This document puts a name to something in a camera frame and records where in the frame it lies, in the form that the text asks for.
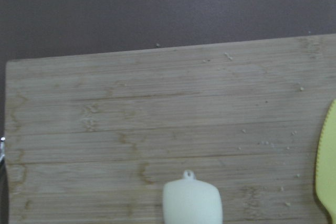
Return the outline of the yellow plastic knife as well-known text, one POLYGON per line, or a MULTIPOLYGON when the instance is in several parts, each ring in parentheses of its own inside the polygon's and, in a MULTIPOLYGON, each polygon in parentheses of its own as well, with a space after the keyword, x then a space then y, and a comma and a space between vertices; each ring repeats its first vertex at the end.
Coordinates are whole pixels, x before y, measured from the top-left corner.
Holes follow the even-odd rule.
POLYGON ((327 111, 317 148, 316 194, 335 223, 335 101, 327 111))

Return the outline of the wooden cutting board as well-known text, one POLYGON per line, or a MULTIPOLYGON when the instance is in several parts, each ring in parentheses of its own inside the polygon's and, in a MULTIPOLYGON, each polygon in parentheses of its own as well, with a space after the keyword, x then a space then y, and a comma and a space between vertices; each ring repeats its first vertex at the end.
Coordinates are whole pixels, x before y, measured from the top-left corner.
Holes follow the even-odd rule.
POLYGON ((10 223, 162 223, 192 170, 224 223, 329 223, 314 195, 335 35, 6 64, 10 223))

